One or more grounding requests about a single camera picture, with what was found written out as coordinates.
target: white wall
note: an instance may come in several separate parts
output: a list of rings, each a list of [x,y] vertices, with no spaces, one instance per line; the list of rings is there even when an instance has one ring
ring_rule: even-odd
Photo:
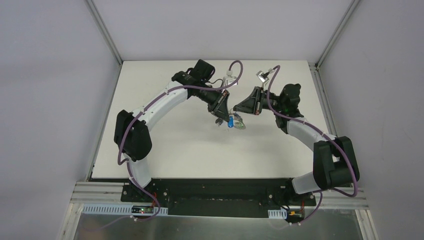
[[[321,69],[381,239],[424,236],[424,1],[364,0]]]
[[[316,62],[351,0],[95,0],[124,60]]]
[[[0,239],[55,239],[118,66],[84,1],[0,3]]]

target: white platform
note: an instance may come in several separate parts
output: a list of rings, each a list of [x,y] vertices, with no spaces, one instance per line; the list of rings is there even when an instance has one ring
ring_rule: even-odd
[[[207,61],[216,68],[211,80],[222,78],[230,60]],[[228,89],[228,108],[244,100],[261,85],[259,70],[275,65],[281,70],[271,91],[279,95],[289,83],[301,85],[300,112],[312,124],[327,131],[318,95],[306,61],[245,60],[239,85]],[[125,165],[118,166],[114,143],[116,116],[146,105],[179,72],[196,61],[125,61],[93,168],[92,178],[127,178]],[[233,72],[239,72],[234,65]],[[148,163],[153,178],[288,178],[312,171],[313,153],[296,138],[277,128],[274,115],[241,114],[245,130],[218,127],[207,104],[197,97],[175,107],[150,132],[152,150]]]

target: wire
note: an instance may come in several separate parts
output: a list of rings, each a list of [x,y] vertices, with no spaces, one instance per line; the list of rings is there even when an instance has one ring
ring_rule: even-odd
[[[161,212],[161,205],[159,204],[158,199],[156,199],[156,197],[154,197],[152,194],[150,194],[150,192],[146,191],[142,186],[140,186],[140,184],[136,181],[136,179],[134,178],[133,172],[131,172],[131,168],[130,168],[130,161],[126,162],[126,169],[128,170],[129,173],[129,180],[137,187],[139,188],[141,191],[143,191],[143,193],[147,194],[149,197],[151,197],[153,199],[153,201],[156,203],[157,205],[157,212],[155,212],[153,215],[147,217],[147,218],[137,218],[137,220],[139,222],[145,222],[148,221],[150,219],[155,218],[160,212]]]
[[[318,192],[318,193],[319,193],[318,204],[316,205],[315,209],[307,217],[305,217],[302,221],[299,222],[300,224],[303,224],[306,220],[311,218],[318,211],[318,208],[320,208],[321,203],[323,202],[323,193],[322,192]]]
[[[302,207],[300,208],[300,212],[305,210],[305,201],[302,200]]]
[[[282,209],[286,210],[287,212],[290,211],[290,207],[288,205],[286,206],[280,206]]]
[[[212,76],[215,74],[215,68],[212,69],[212,72],[210,73],[209,77],[206,79],[206,81],[209,81],[209,79],[212,78]]]
[[[344,161],[346,162],[347,168],[349,169],[350,175],[352,177],[352,182],[353,182],[353,194],[349,194],[349,193],[344,192],[344,191],[337,189],[337,188],[333,188],[333,190],[337,191],[337,192],[339,192],[339,193],[341,193],[345,196],[354,198],[358,194],[358,182],[357,182],[357,179],[355,177],[354,169],[352,168],[351,162],[349,161],[349,158],[346,155],[345,151],[343,151],[343,149],[339,145],[337,145],[337,143],[335,141],[333,141],[327,134],[325,134],[323,131],[321,131],[318,127],[312,125],[309,122],[306,122],[306,121],[303,122],[302,120],[299,120],[297,118],[293,118],[293,117],[283,115],[283,114],[277,112],[273,108],[273,106],[271,105],[271,100],[270,100],[271,86],[272,86],[278,72],[280,71],[280,68],[281,68],[280,65],[277,65],[273,68],[273,70],[275,70],[275,73],[273,74],[271,81],[269,82],[268,91],[266,93],[266,100],[267,100],[269,109],[274,113],[274,115],[277,115],[279,117],[282,117],[282,118],[285,118],[285,119],[288,119],[288,120],[293,120],[293,121],[296,121],[298,123],[302,123],[302,124],[307,125],[308,127],[315,130],[317,133],[319,133],[321,136],[323,136],[325,139],[327,139],[331,144],[333,144],[335,146],[335,148],[340,152],[341,156],[343,157]]]
[[[158,196],[156,195],[156,192],[153,192],[153,195],[154,195],[154,197],[155,198],[157,198]],[[155,206],[155,200],[153,200],[152,202],[151,202],[151,205],[150,205],[150,207],[154,207]]]
[[[222,83],[224,83],[224,80],[222,80],[221,78],[216,79],[214,82],[210,82],[208,81],[208,83],[210,84],[215,84],[216,82],[221,81]]]

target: purple cable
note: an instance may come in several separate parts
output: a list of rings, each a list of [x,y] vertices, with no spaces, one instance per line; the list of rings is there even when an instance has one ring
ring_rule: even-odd
[[[319,193],[319,201],[318,204],[316,205],[315,209],[307,216],[305,217],[305,219],[303,219],[302,221],[300,221],[299,223],[304,223],[306,220],[308,220],[310,217],[312,217],[320,208],[321,203],[323,201],[323,193],[322,192],[318,192]]]
[[[279,113],[279,112],[277,112],[277,111],[273,108],[273,106],[271,105],[271,102],[270,102],[271,85],[273,84],[274,79],[276,78],[276,76],[277,76],[278,72],[280,71],[280,65],[275,66],[275,67],[273,68],[273,70],[275,70],[275,73],[274,73],[274,75],[272,76],[271,81],[269,82],[268,92],[266,93],[266,100],[267,100],[267,102],[268,102],[268,107],[269,107],[269,109],[270,109],[270,110],[271,110],[271,111],[272,111],[275,115],[277,115],[277,116],[279,116],[279,117],[282,117],[282,118],[285,118],[285,119],[289,119],[289,120],[293,120],[293,121],[296,121],[296,122],[298,122],[298,123],[305,124],[305,125],[309,126],[310,128],[312,128],[313,130],[315,130],[317,133],[319,133],[321,136],[323,136],[325,139],[327,139],[327,140],[328,140],[331,144],[333,144],[333,145],[335,146],[335,148],[336,148],[336,149],[337,149],[337,150],[341,153],[341,156],[343,157],[343,159],[346,161],[347,168],[349,169],[350,175],[352,176],[352,182],[353,182],[353,194],[349,194],[349,193],[344,192],[344,191],[342,191],[342,190],[340,190],[340,189],[337,189],[337,188],[333,188],[333,190],[334,190],[334,191],[336,191],[336,192],[339,192],[339,193],[341,193],[341,194],[343,194],[343,195],[345,195],[345,196],[348,196],[348,197],[354,198],[354,197],[358,194],[358,182],[357,182],[357,179],[356,179],[356,177],[355,177],[354,169],[352,168],[351,162],[349,161],[348,156],[346,155],[345,151],[343,151],[343,149],[342,149],[339,145],[337,145],[337,143],[336,143],[336,142],[334,142],[334,141],[333,141],[333,140],[332,140],[329,136],[327,136],[326,134],[324,134],[324,132],[323,132],[323,131],[321,131],[318,127],[316,127],[316,126],[312,125],[312,124],[311,124],[311,123],[309,123],[309,122],[303,122],[303,121],[301,121],[301,120],[299,120],[299,119],[296,119],[296,118],[293,118],[293,117],[289,117],[289,116],[286,116],[286,115],[280,114],[280,113]]]

